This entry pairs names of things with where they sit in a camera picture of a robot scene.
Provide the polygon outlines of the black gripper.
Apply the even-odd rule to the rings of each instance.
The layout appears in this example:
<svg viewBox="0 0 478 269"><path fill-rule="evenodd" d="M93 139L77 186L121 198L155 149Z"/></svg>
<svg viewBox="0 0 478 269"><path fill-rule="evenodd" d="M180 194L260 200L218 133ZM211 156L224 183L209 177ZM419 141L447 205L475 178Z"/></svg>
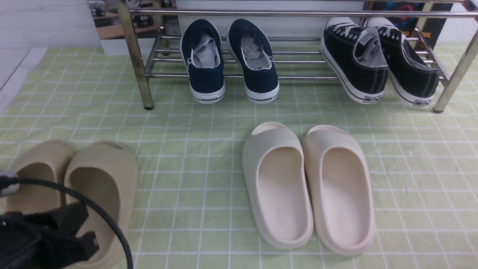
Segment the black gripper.
<svg viewBox="0 0 478 269"><path fill-rule="evenodd" d="M2 269L63 269L99 251L96 234L78 237L89 217L87 206L73 203L43 213L8 212L1 216Z"/></svg>

